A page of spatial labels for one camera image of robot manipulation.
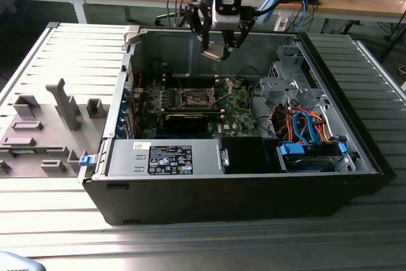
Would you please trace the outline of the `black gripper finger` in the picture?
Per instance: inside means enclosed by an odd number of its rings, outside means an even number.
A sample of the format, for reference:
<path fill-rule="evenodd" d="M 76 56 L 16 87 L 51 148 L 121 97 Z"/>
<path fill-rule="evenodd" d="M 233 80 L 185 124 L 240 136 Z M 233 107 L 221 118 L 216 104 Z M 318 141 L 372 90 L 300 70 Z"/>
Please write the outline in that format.
<path fill-rule="evenodd" d="M 185 7 L 185 12 L 191 31 L 196 33 L 201 41 L 200 51 L 203 52 L 209 47 L 209 31 L 212 25 L 211 7 L 202 1 L 190 1 Z"/>
<path fill-rule="evenodd" d="M 230 53 L 232 52 L 232 50 L 234 48 L 240 48 L 240 46 L 244 42 L 245 38 L 250 33 L 254 24 L 255 24 L 254 20 L 242 21 L 239 24 L 239 26 L 237 27 L 237 30 L 240 32 L 240 34 L 238 36 L 235 36 L 234 30 L 222 30 L 221 31 L 221 34 L 223 36 L 223 40 L 225 43 L 221 61 L 226 60 L 230 56 Z"/>

